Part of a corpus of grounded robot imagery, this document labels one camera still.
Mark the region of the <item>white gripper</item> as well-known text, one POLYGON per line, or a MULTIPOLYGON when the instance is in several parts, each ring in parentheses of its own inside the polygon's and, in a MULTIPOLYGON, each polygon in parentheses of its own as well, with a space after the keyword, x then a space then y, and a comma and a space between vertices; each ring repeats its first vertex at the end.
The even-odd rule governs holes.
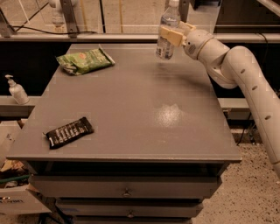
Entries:
POLYGON ((193 60, 197 60, 200 50, 214 35, 204 30, 195 30, 192 24, 179 22, 178 29, 169 29, 161 26, 159 28, 159 36, 167 39, 174 46, 184 46, 185 54, 193 60))

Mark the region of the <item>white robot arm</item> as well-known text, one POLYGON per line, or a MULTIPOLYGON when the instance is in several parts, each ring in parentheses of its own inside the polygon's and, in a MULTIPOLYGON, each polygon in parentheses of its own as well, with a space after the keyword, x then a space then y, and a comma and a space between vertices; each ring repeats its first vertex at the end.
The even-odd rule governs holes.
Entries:
POLYGON ((280 99, 266 81, 254 54, 244 46, 229 48, 213 34, 181 22, 160 25, 158 36, 199 61, 221 87, 241 89, 265 146, 269 161, 280 177, 280 99))

